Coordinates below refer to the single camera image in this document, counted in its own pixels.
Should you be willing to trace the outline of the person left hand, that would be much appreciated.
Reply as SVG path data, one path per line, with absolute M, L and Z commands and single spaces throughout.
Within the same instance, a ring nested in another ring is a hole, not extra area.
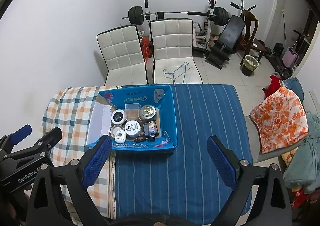
M 31 188 L 29 185 L 14 193 L 1 189 L 1 225 L 26 225 Z

